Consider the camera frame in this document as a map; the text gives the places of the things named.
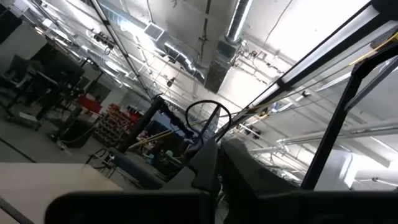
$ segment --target desk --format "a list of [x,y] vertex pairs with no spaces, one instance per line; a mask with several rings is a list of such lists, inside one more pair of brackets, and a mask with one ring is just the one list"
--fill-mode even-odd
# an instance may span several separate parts
[[[0,182],[0,196],[35,224],[44,222],[47,206],[63,194],[122,190],[84,164],[0,163]],[[8,223],[1,211],[0,218]]]

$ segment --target metal duct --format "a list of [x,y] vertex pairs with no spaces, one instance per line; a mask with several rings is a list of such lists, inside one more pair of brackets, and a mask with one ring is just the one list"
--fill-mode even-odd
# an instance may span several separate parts
[[220,38],[216,53],[210,63],[205,88],[217,93],[225,76],[231,68],[231,61],[240,48],[240,36],[243,24],[248,16],[253,0],[238,0],[228,30]]
[[[90,0],[81,0],[87,5],[93,7],[91,5]],[[148,37],[151,37],[150,34],[144,32],[145,29],[150,27],[151,29],[155,29],[155,25],[146,24],[135,17],[132,17],[130,14],[124,12],[123,10],[119,9],[118,7],[114,6],[107,0],[97,0],[98,4],[101,6],[103,12],[105,13],[106,17],[117,24],[118,26],[122,27],[134,27],[136,26],[138,29],[132,31],[130,33],[132,35],[139,35],[139,32],[143,32]],[[205,76],[202,72],[201,67],[197,64],[193,57],[191,57],[185,49],[182,48],[181,43],[178,43],[169,33],[164,30],[161,30],[162,34],[161,37],[156,38],[154,44],[156,47],[167,54],[170,59],[177,61],[181,64],[181,66],[187,71],[189,74],[194,76],[198,79],[201,83],[205,82]]]
[[225,33],[225,38],[228,42],[235,44],[239,40],[244,21],[249,14],[252,3],[253,0],[237,1],[234,14],[228,27],[228,31]]

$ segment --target vent grille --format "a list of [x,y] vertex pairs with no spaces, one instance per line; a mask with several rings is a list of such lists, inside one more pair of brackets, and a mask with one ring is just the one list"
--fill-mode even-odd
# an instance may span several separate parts
[[164,33],[164,30],[158,27],[155,24],[150,23],[146,28],[145,28],[145,34],[147,34],[149,37],[151,37],[154,41],[158,41],[159,38],[162,36]]

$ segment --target office chair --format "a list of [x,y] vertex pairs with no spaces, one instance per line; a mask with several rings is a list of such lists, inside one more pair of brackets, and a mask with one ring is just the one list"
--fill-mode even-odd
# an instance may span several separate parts
[[10,95],[9,90],[19,89],[28,79],[27,72],[30,63],[28,60],[15,55],[5,74],[0,75],[0,87],[6,89],[4,93]]

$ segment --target red object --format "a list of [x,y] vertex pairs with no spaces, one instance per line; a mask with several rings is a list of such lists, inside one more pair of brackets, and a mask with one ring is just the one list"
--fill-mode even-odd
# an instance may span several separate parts
[[142,115],[141,114],[139,114],[139,113],[131,113],[130,114],[130,118],[131,118],[131,120],[133,121],[133,122],[137,122],[138,121],[138,119],[140,119],[142,117]]
[[100,111],[102,109],[102,106],[100,103],[98,103],[97,101],[94,101],[94,100],[90,100],[85,96],[81,96],[81,97],[77,98],[76,103],[84,106],[86,109],[88,109],[94,113],[100,113]]

